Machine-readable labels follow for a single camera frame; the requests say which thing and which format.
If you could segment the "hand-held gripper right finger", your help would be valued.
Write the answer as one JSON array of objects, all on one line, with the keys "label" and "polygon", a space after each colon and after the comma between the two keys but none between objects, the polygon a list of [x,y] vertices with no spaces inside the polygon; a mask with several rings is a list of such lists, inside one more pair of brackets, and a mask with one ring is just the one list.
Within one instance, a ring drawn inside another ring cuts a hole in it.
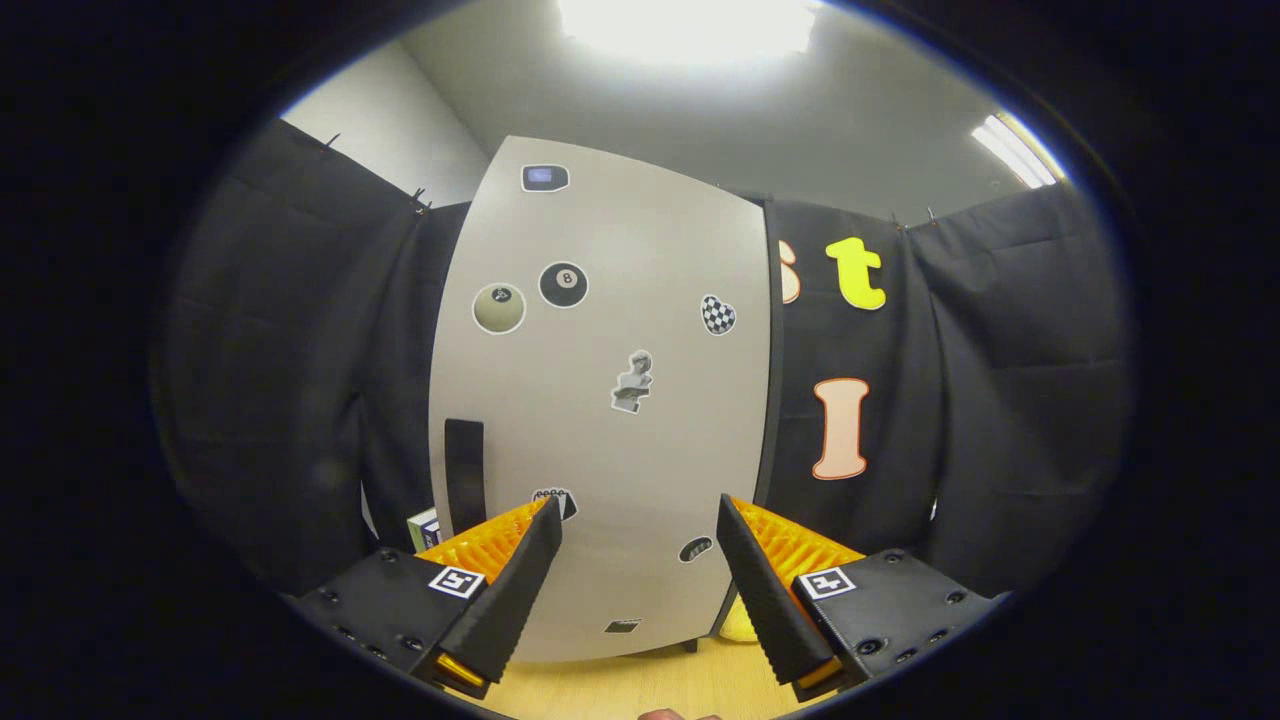
[{"label": "hand-held gripper right finger", "polygon": [[716,541],[776,680],[801,702],[914,667],[1011,598],[982,594],[906,550],[851,550],[730,495]]}]

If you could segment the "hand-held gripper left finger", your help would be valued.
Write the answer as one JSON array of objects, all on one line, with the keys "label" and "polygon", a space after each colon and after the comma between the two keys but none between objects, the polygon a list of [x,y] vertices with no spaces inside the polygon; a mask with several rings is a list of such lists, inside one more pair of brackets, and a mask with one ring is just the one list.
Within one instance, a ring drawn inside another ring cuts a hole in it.
[{"label": "hand-held gripper left finger", "polygon": [[484,700],[504,675],[562,541],[536,498],[420,553],[379,548],[291,607],[404,676]]}]

